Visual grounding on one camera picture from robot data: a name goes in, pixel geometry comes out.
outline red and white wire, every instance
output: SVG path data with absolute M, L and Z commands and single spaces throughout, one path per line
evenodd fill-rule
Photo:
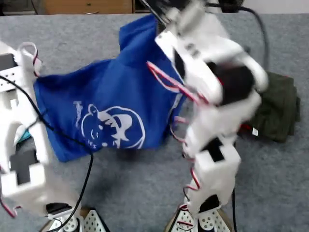
M 191 176 L 192 176 L 192 178 L 193 178 L 193 180 L 194 180 L 194 182 L 196 184 L 196 187 L 193 187 L 191 185 L 186 185 L 185 187 L 183 187 L 183 193 L 184 193 L 184 196 L 186 197 L 187 201 L 190 201 L 190 198 L 188 197 L 188 195 L 186 193 L 187 189 L 191 189 L 193 191 L 198 191 L 200 189 L 200 184 L 199 184 L 197 176 L 196 176 L 196 174 L 194 172 L 194 168 L 193 167 L 191 167 L 190 173 L 191 173 Z
M 2 208 L 8 213 L 8 215 L 11 216 L 11 218 L 15 218 L 17 217 L 18 213 L 17 213 L 17 209 L 20 209 L 21 206 L 16 206 L 12 209 L 9 208 L 9 206 L 3 202 L 2 196 L 0 195 L 0 205 L 2 206 Z
M 159 81 L 160 84 L 162 84 L 165 88 L 172 88 L 173 90 L 178 89 L 178 91 L 185 94 L 189 99 L 194 101 L 196 104 L 200 104 L 201 100 L 198 95 L 192 93 L 188 88 L 183 86 L 179 81 L 176 81 L 175 79 L 168 76 L 164 71 L 159 69 L 156 65 L 154 65 L 152 62 L 147 61 L 147 66 L 152 72 L 152 74 L 155 76 L 155 78 Z M 164 84 L 158 74 L 161 76 L 161 78 L 164 78 L 165 80 L 169 81 L 171 85 Z
M 38 55 L 39 55 L 39 52 L 38 52 L 38 49 L 37 49 L 37 46 L 35 45 L 35 43 L 33 42 L 24 42 L 22 43 L 19 48 L 17 49 L 18 51 L 21 51 L 22 49 L 26 50 L 25 47 L 33 47 L 34 48 L 34 54 L 33 54 L 33 60 L 32 60 L 32 64 L 33 64 L 33 74 L 36 76 L 36 77 L 39 77 L 39 75 L 37 74 L 37 72 L 35 71 L 35 62 L 38 58 Z

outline folded cloth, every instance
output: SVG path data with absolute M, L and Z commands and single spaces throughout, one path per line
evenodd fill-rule
M 269 86 L 261 95 L 262 103 L 249 122 L 258 134 L 276 142 L 285 142 L 294 134 L 300 120 L 300 98 L 290 77 L 268 72 Z
M 156 25 L 155 17 L 148 15 L 122 27 L 116 59 L 65 75 L 38 78 L 34 89 L 40 111 L 47 112 L 46 120 L 93 151 L 102 147 L 158 147 L 184 96 L 163 87 L 146 65 L 150 61 L 181 82 L 155 43 Z M 60 161 L 87 154 L 80 145 L 47 132 Z

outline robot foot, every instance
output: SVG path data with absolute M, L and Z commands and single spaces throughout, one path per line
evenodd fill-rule
M 196 218 L 179 209 L 164 232 L 232 232 L 231 225 L 222 209 L 199 213 Z

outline wooden cabinet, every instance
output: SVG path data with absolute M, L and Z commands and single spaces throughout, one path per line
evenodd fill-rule
M 44 0 L 46 13 L 53 14 L 129 14 L 132 0 Z

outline red wire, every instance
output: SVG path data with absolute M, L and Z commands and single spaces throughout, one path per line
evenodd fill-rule
M 183 225 L 186 225 L 186 226 L 193 226 L 193 224 L 185 222 L 185 221 L 177 221 L 177 223 L 178 224 L 183 224 Z
M 192 178 L 193 178 L 195 184 L 197 185 L 197 187 L 195 188 L 195 187 L 190 186 L 190 185 L 187 185 L 187 186 L 183 187 L 184 196 L 186 197 L 186 199 L 187 199 L 188 201 L 190 201 L 190 198 L 188 197 L 188 195 L 187 195 L 187 193 L 186 193 L 186 189 L 191 189 L 191 190 L 193 190 L 193 191 L 198 191 L 198 190 L 200 189 L 200 184 L 199 184 L 198 179 L 197 179 L 197 177 L 196 177 L 196 175 L 195 175 L 195 173 L 194 173 L 193 167 L 191 167 L 190 173 L 191 173 L 191 176 L 192 176 Z
M 16 213 L 13 213 L 12 210 L 3 202 L 2 195 L 0 194 L 0 204 L 2 208 L 11 216 L 11 218 L 15 218 L 17 216 Z
M 161 78 L 164 78 L 167 81 L 169 81 L 172 84 L 172 86 L 176 87 L 180 92 L 185 94 L 189 99 L 194 101 L 196 104 L 200 104 L 201 101 L 200 101 L 199 97 L 196 94 L 189 91 L 180 82 L 178 82 L 175 79 L 168 76 L 165 72 L 163 72 L 161 69 L 159 69 L 157 66 L 155 66 L 153 63 L 151 63 L 149 61 L 147 61 L 147 66 L 150 69 L 150 71 L 153 73 L 155 78 L 157 78 L 157 74 L 159 74 L 161 76 Z
M 36 49 L 36 53 L 34 55 L 34 58 L 33 58 L 33 68 L 34 68 L 34 71 L 33 71 L 33 74 L 36 76 L 36 77 L 39 77 L 39 75 L 36 73 L 35 71 L 35 61 L 37 60 L 38 58 L 38 55 L 39 55 L 39 52 L 38 52 L 38 49 Z

